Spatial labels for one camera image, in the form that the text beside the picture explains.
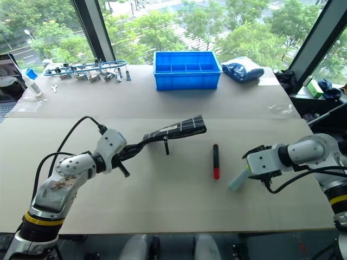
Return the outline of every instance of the glass window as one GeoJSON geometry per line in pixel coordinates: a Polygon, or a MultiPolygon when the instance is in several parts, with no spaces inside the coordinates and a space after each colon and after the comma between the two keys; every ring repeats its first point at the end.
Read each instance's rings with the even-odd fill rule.
{"type": "Polygon", "coordinates": [[[21,67],[43,71],[42,61],[93,60],[69,0],[0,0],[0,53],[12,53],[21,67]]]}
{"type": "Polygon", "coordinates": [[[316,80],[326,79],[334,84],[345,85],[347,82],[346,58],[347,31],[344,30],[314,70],[313,77],[316,80]]]}
{"type": "Polygon", "coordinates": [[[99,0],[117,59],[152,64],[154,51],[213,50],[285,69],[326,0],[99,0]]]}

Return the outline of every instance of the white table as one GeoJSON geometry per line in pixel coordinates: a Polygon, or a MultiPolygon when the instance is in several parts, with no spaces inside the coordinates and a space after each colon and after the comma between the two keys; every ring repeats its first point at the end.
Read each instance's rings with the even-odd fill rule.
{"type": "MultiPolygon", "coordinates": [[[[139,142],[146,133],[200,113],[208,131],[170,140],[169,156],[165,155],[162,142],[148,145],[125,162],[129,178],[114,170],[89,180],[79,190],[61,233],[241,232],[333,227],[329,202],[311,176],[277,195],[269,194],[255,180],[247,181],[239,192],[228,190],[228,183],[244,168],[241,157],[248,150],[261,144],[295,142],[311,134],[294,108],[283,113],[282,108],[289,107],[291,102],[278,84],[241,85],[222,75],[218,90],[156,92],[150,66],[139,66],[138,70],[143,68],[145,74],[136,74],[135,67],[130,67],[132,82],[117,85],[73,81],[69,86],[59,83],[57,94],[47,91],[57,79],[47,78],[44,86],[47,102],[37,112],[13,112],[0,125],[0,205],[3,212],[11,212],[3,214],[0,232],[13,232],[17,228],[30,203],[37,165],[57,149],[74,123],[85,114],[97,115],[100,122],[122,132],[129,144],[139,142]],[[273,111],[268,108],[271,105],[277,105],[273,111]],[[214,143],[220,145],[218,181],[213,179],[214,143]]],[[[267,75],[268,82],[273,81],[273,74],[267,75]]],[[[99,138],[95,125],[84,122],[63,150],[93,151],[99,138]]],[[[42,170],[40,182],[47,172],[48,165],[42,170]]],[[[294,174],[275,178],[273,187],[294,174]]]]}
{"type": "Polygon", "coordinates": [[[31,93],[8,117],[78,118],[300,118],[270,68],[257,82],[240,84],[222,73],[217,90],[156,91],[153,66],[128,66],[132,81],[95,83],[75,78],[39,76],[36,83],[43,95],[30,101],[31,93]],[[57,93],[51,85],[57,84],[57,93]]]}

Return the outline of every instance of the laptop screen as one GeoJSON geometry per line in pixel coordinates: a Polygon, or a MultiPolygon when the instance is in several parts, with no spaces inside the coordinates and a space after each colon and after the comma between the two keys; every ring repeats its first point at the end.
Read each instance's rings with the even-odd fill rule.
{"type": "Polygon", "coordinates": [[[5,77],[20,76],[17,65],[9,54],[0,55],[0,80],[5,77]]]}

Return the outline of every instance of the blue plastic bin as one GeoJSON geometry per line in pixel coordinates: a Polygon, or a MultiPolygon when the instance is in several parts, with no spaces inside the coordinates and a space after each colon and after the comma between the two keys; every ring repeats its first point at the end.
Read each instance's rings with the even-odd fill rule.
{"type": "Polygon", "coordinates": [[[157,51],[157,90],[215,89],[221,67],[212,51],[157,51]]]}

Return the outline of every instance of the white bottle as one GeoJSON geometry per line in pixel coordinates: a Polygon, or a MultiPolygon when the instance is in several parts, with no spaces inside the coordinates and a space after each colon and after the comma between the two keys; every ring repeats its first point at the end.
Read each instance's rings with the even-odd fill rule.
{"type": "Polygon", "coordinates": [[[35,96],[41,96],[42,90],[38,87],[38,85],[29,78],[26,74],[22,74],[22,78],[25,81],[25,85],[34,93],[35,96]]]}

